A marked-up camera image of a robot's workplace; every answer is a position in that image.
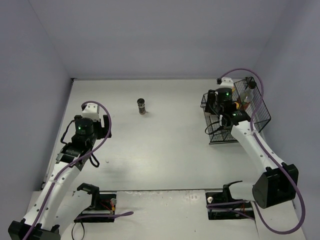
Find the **tall clear red-label bottle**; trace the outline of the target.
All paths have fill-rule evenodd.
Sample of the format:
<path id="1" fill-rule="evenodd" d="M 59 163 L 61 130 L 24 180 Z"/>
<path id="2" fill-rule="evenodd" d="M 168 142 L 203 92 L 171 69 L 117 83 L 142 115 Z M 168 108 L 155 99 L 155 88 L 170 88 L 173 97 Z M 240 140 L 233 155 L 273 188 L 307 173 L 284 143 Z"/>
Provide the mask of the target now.
<path id="1" fill-rule="evenodd" d="M 249 104 L 253 100 L 254 98 L 253 92 L 256 86 L 257 86 L 257 83 L 255 81 L 250 81 L 248 83 L 247 88 L 241 93 L 240 95 L 241 105 L 244 110 L 248 108 Z"/>

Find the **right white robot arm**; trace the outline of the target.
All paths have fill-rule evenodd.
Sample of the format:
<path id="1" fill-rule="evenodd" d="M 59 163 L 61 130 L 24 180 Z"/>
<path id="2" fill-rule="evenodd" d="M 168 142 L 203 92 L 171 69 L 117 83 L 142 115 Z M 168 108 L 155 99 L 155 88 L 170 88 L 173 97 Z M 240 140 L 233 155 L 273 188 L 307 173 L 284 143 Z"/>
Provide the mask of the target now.
<path id="1" fill-rule="evenodd" d="M 218 117 L 222 130 L 228 131 L 244 148 L 258 171 L 258 179 L 252 183 L 239 180 L 221 193 L 221 200 L 233 206 L 242 200 L 254 201 L 266 209 L 296 197 L 299 171 L 294 164 L 286 164 L 266 144 L 251 117 L 233 101 L 228 87 L 209 90 L 206 109 Z"/>

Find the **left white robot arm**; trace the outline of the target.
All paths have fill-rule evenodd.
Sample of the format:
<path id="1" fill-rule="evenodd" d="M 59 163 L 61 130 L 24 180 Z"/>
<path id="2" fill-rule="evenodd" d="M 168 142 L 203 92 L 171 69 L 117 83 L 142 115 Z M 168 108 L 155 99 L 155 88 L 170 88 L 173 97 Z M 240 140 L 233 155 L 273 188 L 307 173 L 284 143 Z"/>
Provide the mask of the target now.
<path id="1" fill-rule="evenodd" d="M 99 187 L 82 183 L 71 205 L 61 203 L 70 185 L 86 162 L 100 166 L 94 152 L 96 141 L 105 142 L 112 136 L 109 114 L 100 119 L 97 113 L 75 116 L 75 134 L 59 152 L 49 180 L 33 207 L 21 221 L 12 221 L 8 234 L 13 240 L 59 240 L 66 228 L 85 209 L 94 210 L 100 204 Z"/>

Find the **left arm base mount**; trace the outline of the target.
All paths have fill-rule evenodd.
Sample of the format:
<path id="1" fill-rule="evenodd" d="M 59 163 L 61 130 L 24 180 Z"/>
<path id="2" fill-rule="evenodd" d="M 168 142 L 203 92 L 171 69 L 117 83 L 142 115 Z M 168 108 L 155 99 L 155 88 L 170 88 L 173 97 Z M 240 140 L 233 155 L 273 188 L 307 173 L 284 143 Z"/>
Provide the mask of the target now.
<path id="1" fill-rule="evenodd" d="M 74 220 L 75 223 L 113 223 L 115 215 L 117 194 L 115 192 L 102 192 L 98 186 L 82 183 L 77 191 L 84 191 L 90 197 L 90 205 L 85 208 Z"/>

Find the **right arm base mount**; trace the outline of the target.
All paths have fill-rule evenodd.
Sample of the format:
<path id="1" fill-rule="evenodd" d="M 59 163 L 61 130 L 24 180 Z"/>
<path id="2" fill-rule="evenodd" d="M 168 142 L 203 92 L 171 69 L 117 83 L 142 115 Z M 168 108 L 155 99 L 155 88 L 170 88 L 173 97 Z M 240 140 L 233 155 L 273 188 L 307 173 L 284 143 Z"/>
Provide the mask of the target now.
<path id="1" fill-rule="evenodd" d="M 232 198 L 230 186 L 238 183 L 242 181 L 233 181 L 224 184 L 220 190 L 205 192 L 207 216 L 210 221 L 255 220 L 254 210 L 249 201 Z"/>

